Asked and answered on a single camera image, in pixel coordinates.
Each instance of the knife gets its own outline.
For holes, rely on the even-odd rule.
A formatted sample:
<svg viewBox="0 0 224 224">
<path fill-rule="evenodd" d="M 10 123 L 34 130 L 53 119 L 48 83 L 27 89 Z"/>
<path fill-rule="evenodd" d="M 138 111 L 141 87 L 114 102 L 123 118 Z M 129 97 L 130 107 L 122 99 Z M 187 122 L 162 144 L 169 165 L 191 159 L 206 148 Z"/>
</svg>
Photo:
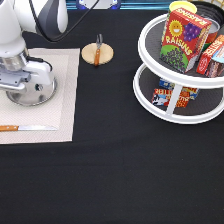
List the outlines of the knife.
<svg viewBox="0 0 224 224">
<path fill-rule="evenodd" d="M 5 125 L 0 126 L 1 131 L 56 131 L 57 128 L 52 126 L 42 126 L 42 125 Z"/>
<path fill-rule="evenodd" d="M 94 60 L 94 65 L 98 66 L 99 65 L 99 61 L 100 61 L 100 47 L 103 44 L 103 35 L 102 34 L 98 34 L 97 38 L 96 38 L 96 46 L 97 46 L 97 50 L 96 50 L 96 55 L 95 55 L 95 60 Z"/>
</svg>

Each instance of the wooden knife handle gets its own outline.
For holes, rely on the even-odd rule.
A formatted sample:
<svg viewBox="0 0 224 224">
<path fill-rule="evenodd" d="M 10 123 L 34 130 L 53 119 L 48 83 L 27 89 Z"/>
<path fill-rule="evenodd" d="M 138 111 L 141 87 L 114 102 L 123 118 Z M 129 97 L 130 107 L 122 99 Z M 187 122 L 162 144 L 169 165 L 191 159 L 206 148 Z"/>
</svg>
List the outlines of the wooden knife handle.
<svg viewBox="0 0 224 224">
<path fill-rule="evenodd" d="M 100 61 L 100 49 L 97 49 L 96 50 L 95 60 L 94 60 L 94 65 L 98 66 L 99 65 L 99 61 Z"/>
<path fill-rule="evenodd" d="M 0 126 L 0 131 L 18 131 L 18 128 L 15 125 Z"/>
</svg>

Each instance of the wooden object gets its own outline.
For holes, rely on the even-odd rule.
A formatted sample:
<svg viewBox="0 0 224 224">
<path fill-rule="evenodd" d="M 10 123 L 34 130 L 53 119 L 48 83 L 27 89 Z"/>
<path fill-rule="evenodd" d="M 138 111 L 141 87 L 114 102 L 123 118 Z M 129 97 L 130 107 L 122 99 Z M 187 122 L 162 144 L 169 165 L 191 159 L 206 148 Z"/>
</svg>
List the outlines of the wooden object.
<svg viewBox="0 0 224 224">
<path fill-rule="evenodd" d="M 100 62 L 100 49 L 96 50 L 96 55 L 95 55 L 95 61 L 94 61 L 94 65 L 98 66 Z"/>
<path fill-rule="evenodd" d="M 82 49 L 82 58 L 87 63 L 94 64 L 96 51 L 96 43 L 89 44 Z M 113 49 L 107 44 L 102 44 L 100 47 L 99 65 L 109 62 L 113 58 L 113 55 Z"/>
<path fill-rule="evenodd" d="M 19 126 L 6 125 L 0 126 L 0 131 L 18 131 Z"/>
</svg>

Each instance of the snack box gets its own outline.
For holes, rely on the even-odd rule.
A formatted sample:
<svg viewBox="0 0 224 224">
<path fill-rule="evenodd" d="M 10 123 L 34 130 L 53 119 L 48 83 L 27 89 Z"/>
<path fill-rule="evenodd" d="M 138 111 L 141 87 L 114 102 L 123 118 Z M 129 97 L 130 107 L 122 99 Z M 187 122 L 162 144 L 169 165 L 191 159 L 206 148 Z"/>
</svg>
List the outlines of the snack box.
<svg viewBox="0 0 224 224">
<path fill-rule="evenodd" d="M 224 35 L 220 35 L 201 55 L 197 67 L 198 73 L 211 77 L 209 76 L 210 72 L 207 73 L 209 63 L 212 59 L 212 56 L 215 55 L 215 53 L 219 51 L 223 46 L 224 46 Z"/>
<path fill-rule="evenodd" d="M 181 73 L 193 68 L 212 22 L 186 9 L 170 13 L 160 58 Z"/>
<path fill-rule="evenodd" d="M 215 78 L 220 76 L 224 71 L 224 47 L 217 51 L 212 60 L 209 63 L 208 69 L 206 71 L 206 76 L 209 78 Z"/>
<path fill-rule="evenodd" d="M 167 80 L 165 80 L 163 78 L 160 78 L 159 86 L 161 86 L 161 87 L 163 87 L 165 89 L 173 90 L 175 84 L 171 83 L 171 82 L 168 82 Z M 191 100 L 195 100 L 196 99 L 196 97 L 198 96 L 199 90 L 200 89 L 198 89 L 198 88 L 190 88 L 190 87 L 185 87 L 185 86 L 182 88 L 182 91 L 190 93 L 190 99 Z"/>
<path fill-rule="evenodd" d="M 168 106 L 173 91 L 167 89 L 155 89 L 152 104 L 157 106 Z M 190 99 L 189 92 L 181 92 L 176 107 L 186 107 Z"/>
</svg>

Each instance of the food box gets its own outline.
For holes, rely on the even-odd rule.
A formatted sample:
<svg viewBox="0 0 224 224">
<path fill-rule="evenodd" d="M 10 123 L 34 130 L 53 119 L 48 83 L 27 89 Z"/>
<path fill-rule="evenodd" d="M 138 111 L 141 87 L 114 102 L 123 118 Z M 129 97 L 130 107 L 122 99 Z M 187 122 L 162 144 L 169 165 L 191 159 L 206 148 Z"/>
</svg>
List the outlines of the food box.
<svg viewBox="0 0 224 224">
<path fill-rule="evenodd" d="M 171 83 L 171 82 L 168 82 L 167 80 L 165 80 L 163 78 L 160 78 L 159 86 L 161 86 L 165 89 L 173 90 L 174 87 L 175 87 L 175 84 Z M 190 87 L 185 87 L 185 86 L 182 88 L 182 91 L 190 93 L 190 99 L 191 100 L 196 99 L 196 97 L 198 96 L 199 90 L 200 89 L 198 89 L 198 88 L 190 88 Z"/>
<path fill-rule="evenodd" d="M 209 78 L 215 78 L 220 76 L 224 71 L 224 47 L 222 47 L 219 51 L 217 51 L 212 60 L 209 63 L 206 76 Z"/>
<path fill-rule="evenodd" d="M 198 63 L 197 72 L 206 75 L 208 77 L 215 77 L 217 75 L 211 75 L 210 70 L 211 66 L 209 64 L 215 53 L 217 53 L 221 47 L 224 46 L 224 35 L 220 35 L 201 55 L 200 61 Z"/>
<path fill-rule="evenodd" d="M 165 22 L 165 26 L 164 26 L 164 29 L 163 29 L 162 43 L 163 43 L 163 40 L 164 40 L 164 36 L 166 34 L 167 24 L 169 23 L 170 13 L 172 11 L 174 11 L 175 9 L 178 9 L 178 8 L 187 9 L 188 11 L 193 12 L 193 13 L 197 12 L 197 7 L 191 2 L 186 2 L 186 1 L 174 1 L 174 2 L 172 2 L 169 5 L 169 10 L 168 10 L 166 22 Z"/>
<path fill-rule="evenodd" d="M 212 22 L 186 9 L 170 13 L 160 58 L 181 73 L 193 68 Z"/>
<path fill-rule="evenodd" d="M 173 91 L 167 89 L 155 89 L 152 104 L 157 106 L 168 106 Z M 176 107 L 186 107 L 190 99 L 189 92 L 181 92 Z"/>
</svg>

